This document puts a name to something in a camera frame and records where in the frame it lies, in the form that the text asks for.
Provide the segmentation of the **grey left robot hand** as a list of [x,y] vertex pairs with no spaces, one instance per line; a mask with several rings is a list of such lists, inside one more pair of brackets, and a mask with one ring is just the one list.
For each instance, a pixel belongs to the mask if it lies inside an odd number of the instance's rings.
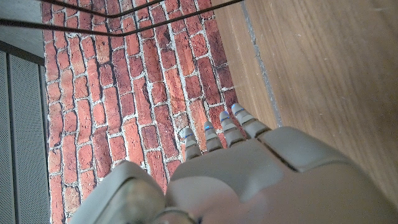
[[271,129],[234,104],[206,154],[185,130],[186,160],[165,190],[120,162],[72,223],[396,223],[397,209],[348,157],[288,126]]

